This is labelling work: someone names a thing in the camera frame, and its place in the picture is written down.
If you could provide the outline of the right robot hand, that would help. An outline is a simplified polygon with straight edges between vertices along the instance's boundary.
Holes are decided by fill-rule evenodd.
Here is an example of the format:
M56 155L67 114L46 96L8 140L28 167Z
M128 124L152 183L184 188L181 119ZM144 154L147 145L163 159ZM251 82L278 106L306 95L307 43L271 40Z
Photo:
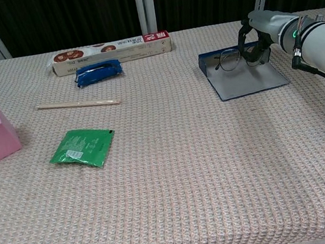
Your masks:
M269 61L270 46L277 43L278 33L282 21L273 11L256 10L248 14L248 17L241 21L241 29L238 33L238 50L247 63L267 63ZM252 51L245 49L246 35L255 30L258 34L258 41Z

